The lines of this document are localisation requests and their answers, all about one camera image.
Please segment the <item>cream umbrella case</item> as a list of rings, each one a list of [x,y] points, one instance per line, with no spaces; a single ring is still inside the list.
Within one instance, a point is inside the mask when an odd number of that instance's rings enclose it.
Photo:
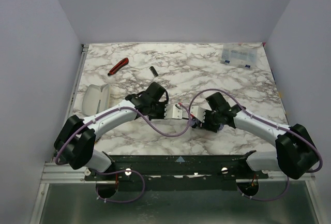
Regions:
[[[110,85],[102,86],[91,84],[88,86],[83,100],[82,113],[85,116],[91,116],[105,111],[110,104]]]

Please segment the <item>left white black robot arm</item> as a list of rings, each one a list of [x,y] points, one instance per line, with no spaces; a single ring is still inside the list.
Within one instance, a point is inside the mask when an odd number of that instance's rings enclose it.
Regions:
[[[57,151],[55,163],[69,164],[74,170],[87,167],[106,172],[113,161],[105,152],[95,150],[95,142],[113,128],[139,117],[163,119],[168,102],[167,90],[153,82],[146,90],[130,94],[117,105],[98,114],[85,118],[71,116],[54,142]]]

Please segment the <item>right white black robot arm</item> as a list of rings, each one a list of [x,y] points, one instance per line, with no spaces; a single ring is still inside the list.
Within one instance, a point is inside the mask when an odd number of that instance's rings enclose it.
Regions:
[[[253,152],[246,159],[252,171],[281,171],[299,179],[319,162],[319,156],[307,129],[269,121],[240,107],[231,106],[220,92],[206,98],[210,110],[204,111],[202,128],[218,132],[222,125],[247,131],[271,144],[273,152]]]

